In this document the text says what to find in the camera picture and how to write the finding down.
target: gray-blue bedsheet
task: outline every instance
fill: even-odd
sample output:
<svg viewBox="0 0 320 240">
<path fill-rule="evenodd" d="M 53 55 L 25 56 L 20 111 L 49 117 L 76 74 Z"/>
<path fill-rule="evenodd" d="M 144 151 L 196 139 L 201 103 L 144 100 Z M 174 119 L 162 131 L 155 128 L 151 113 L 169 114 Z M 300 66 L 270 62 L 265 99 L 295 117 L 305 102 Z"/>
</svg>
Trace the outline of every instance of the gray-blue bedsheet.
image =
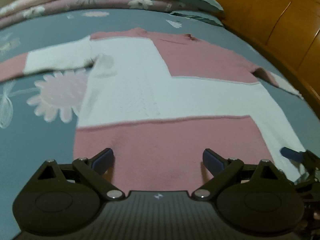
<svg viewBox="0 0 320 240">
<path fill-rule="evenodd" d="M 87 11 L 105 13 L 96 14 L 99 17 L 92 16 L 95 14 L 83 15 Z M 166 13 L 133 9 L 80 10 L 13 25 L 0 31 L 0 62 L 34 49 L 75 41 L 98 31 L 126 31 L 136 27 L 163 33 L 190 33 L 199 39 L 233 50 L 251 62 L 281 75 L 246 42 L 224 28 Z M 1 240 L 9 240 L 19 232 L 12 214 L 12 203 L 41 163 L 49 158 L 56 159 L 58 163 L 71 163 L 73 159 L 76 116 L 73 114 L 72 121 L 67 124 L 59 116 L 47 123 L 43 117 L 35 115 L 35 107 L 26 103 L 39 93 L 34 85 L 39 80 L 43 80 L 43 74 L 16 79 L 8 93 L 3 93 L 4 84 L 0 83 L 0 112 L 7 115 L 0 116 L 0 124 L 7 126 L 0 129 Z M 320 121 L 307 103 L 261 82 L 283 109 L 304 147 L 320 156 Z M 13 110 L 9 124 L 8 114 L 12 111 L 8 113 L 8 108 Z"/>
</svg>

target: wooden headboard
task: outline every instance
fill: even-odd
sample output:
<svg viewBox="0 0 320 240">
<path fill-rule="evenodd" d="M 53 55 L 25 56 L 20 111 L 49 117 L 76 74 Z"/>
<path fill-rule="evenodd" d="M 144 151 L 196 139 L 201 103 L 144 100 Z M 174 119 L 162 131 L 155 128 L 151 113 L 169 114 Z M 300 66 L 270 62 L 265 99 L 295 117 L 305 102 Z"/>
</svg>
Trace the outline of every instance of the wooden headboard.
<svg viewBox="0 0 320 240">
<path fill-rule="evenodd" d="M 320 0 L 217 0 L 226 29 L 252 45 L 320 119 Z"/>
</svg>

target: white flower print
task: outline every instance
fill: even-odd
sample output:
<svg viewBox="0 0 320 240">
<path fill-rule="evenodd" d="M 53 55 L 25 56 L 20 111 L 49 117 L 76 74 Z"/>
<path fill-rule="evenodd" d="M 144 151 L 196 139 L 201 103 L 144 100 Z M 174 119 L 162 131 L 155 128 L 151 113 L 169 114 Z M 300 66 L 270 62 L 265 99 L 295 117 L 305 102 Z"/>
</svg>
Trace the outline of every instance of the white flower print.
<svg viewBox="0 0 320 240">
<path fill-rule="evenodd" d="M 181 24 L 181 23 L 173 22 L 173 21 L 170 21 L 170 20 L 166 20 L 166 21 L 167 21 L 170 25 L 172 25 L 173 27 L 175 27 L 176 29 L 182 27 L 182 24 Z"/>
<path fill-rule="evenodd" d="M 86 17 L 104 17 L 108 15 L 109 15 L 108 12 L 99 12 L 99 11 L 85 12 L 82 14 L 82 16 L 86 16 Z"/>
<path fill-rule="evenodd" d="M 53 76 L 46 74 L 44 81 L 35 81 L 35 86 L 40 89 L 40 94 L 27 100 L 30 106 L 37 105 L 34 110 L 36 116 L 44 116 L 46 122 L 56 119 L 58 110 L 64 123 L 72 120 L 72 110 L 78 116 L 80 107 L 87 88 L 88 72 L 81 69 L 74 72 L 54 72 Z"/>
<path fill-rule="evenodd" d="M 3 86 L 3 93 L 0 99 L 0 128 L 5 129 L 9 126 L 13 116 L 13 105 L 9 99 L 9 93 L 11 92 L 15 80 L 6 83 Z"/>
<path fill-rule="evenodd" d="M 4 6 L 0 9 L 0 16 L 4 16 L 6 13 L 13 11 L 16 6 L 17 6 L 17 2 L 12 2 L 7 6 Z"/>
<path fill-rule="evenodd" d="M 12 33 L 9 33 L 3 37 L 0 37 L 0 58 L 1 56 L 5 55 L 9 50 L 14 49 L 15 47 L 21 44 L 19 38 L 13 38 L 9 40 L 11 35 Z"/>
<path fill-rule="evenodd" d="M 45 9 L 43 6 L 31 7 L 28 10 L 24 10 L 23 17 L 25 17 L 26 19 L 39 17 L 39 16 L 42 16 L 44 11 Z"/>
<path fill-rule="evenodd" d="M 172 7 L 172 3 L 168 3 L 167 6 L 165 7 L 165 12 L 168 12 L 171 10 L 171 7 Z"/>
<path fill-rule="evenodd" d="M 145 9 L 148 10 L 149 6 L 153 5 L 151 0 L 131 0 L 128 2 L 130 9 Z"/>
</svg>

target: pink flower print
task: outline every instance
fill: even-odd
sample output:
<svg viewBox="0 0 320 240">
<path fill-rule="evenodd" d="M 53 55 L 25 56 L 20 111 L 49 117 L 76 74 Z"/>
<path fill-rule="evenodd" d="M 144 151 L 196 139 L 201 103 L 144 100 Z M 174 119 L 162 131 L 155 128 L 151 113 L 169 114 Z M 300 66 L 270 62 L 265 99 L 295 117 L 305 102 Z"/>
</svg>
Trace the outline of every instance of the pink flower print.
<svg viewBox="0 0 320 240">
<path fill-rule="evenodd" d="M 58 111 L 64 123 L 72 120 L 72 110 L 78 116 L 87 88 L 88 73 L 84 70 L 54 72 L 46 74 L 44 81 L 35 81 L 40 94 L 27 100 L 30 106 L 37 105 L 36 116 L 44 116 L 46 122 L 56 119 Z"/>
</svg>

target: gray pillow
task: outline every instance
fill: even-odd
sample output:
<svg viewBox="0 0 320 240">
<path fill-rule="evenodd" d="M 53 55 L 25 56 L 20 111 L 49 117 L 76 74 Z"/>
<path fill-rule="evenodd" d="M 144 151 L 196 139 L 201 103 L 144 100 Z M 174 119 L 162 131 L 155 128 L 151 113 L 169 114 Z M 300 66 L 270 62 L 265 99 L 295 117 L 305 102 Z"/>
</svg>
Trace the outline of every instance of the gray pillow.
<svg viewBox="0 0 320 240">
<path fill-rule="evenodd" d="M 177 16 L 182 16 L 182 17 L 186 17 L 186 18 L 190 18 L 190 19 L 195 19 L 198 21 L 202 21 L 205 23 L 209 23 L 211 25 L 215 25 L 215 26 L 220 26 L 220 27 L 224 27 L 223 23 L 215 16 L 205 13 L 205 12 L 194 12 L 194 11 L 173 11 L 172 13 L 170 13 L 172 15 L 177 15 Z"/>
<path fill-rule="evenodd" d="M 216 0 L 177 0 L 188 5 L 193 5 L 203 11 L 211 13 L 223 13 L 222 6 Z"/>
</svg>

